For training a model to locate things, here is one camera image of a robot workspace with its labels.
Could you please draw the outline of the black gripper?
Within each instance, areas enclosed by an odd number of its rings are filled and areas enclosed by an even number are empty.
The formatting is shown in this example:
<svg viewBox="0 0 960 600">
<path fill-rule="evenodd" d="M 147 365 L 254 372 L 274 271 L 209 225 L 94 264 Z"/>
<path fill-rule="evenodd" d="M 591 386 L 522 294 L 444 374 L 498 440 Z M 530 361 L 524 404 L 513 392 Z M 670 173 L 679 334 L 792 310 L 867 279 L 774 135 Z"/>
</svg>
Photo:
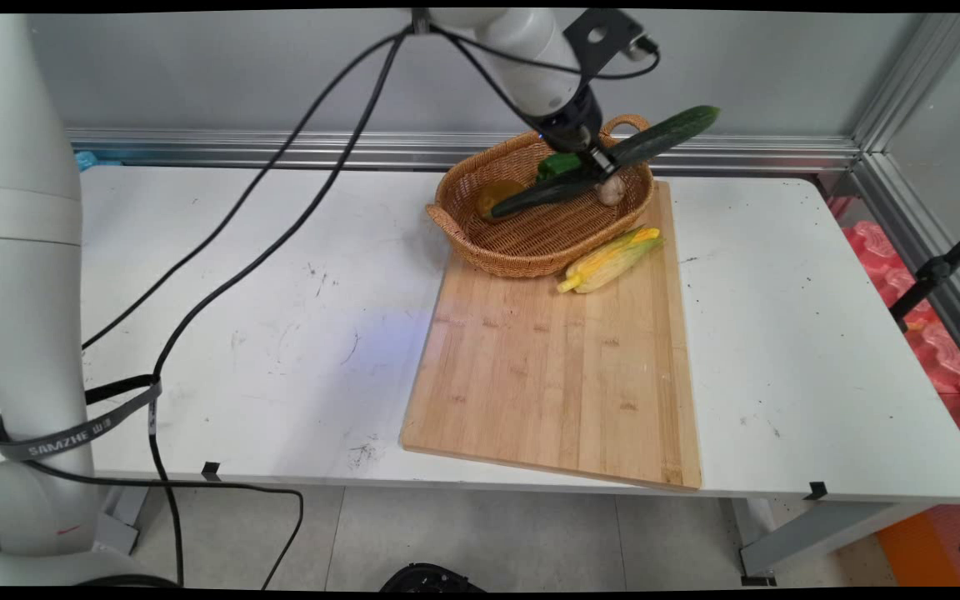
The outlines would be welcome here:
<svg viewBox="0 0 960 600">
<path fill-rule="evenodd" d="M 574 153 L 578 167 L 568 172 L 574 187 L 602 185 L 621 170 L 613 149 L 598 147 L 602 126 L 601 106 L 590 85 L 582 85 L 567 105 L 540 121 L 540 137 L 553 151 Z"/>
</svg>

